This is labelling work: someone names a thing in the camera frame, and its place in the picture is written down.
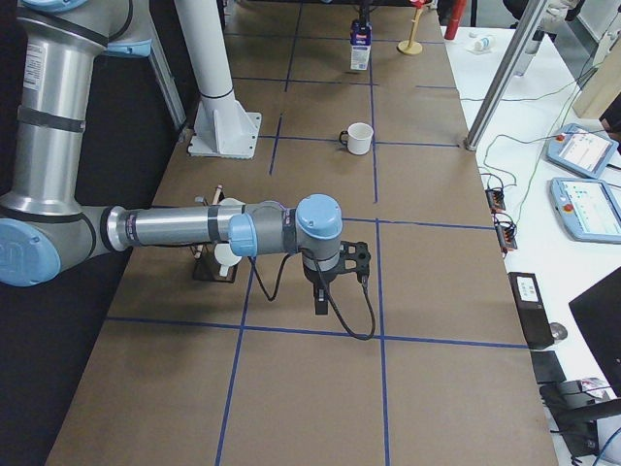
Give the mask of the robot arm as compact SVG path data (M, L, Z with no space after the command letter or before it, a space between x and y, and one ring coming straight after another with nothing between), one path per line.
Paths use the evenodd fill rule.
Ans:
M7 192L16 158L16 110L26 34L16 2L1 4L1 190ZM177 131L173 130L155 77L144 59L101 57L95 61L90 126L78 173L77 194L87 205L150 204ZM1 314L105 313L114 298L128 252L106 254L32 287L1 287Z

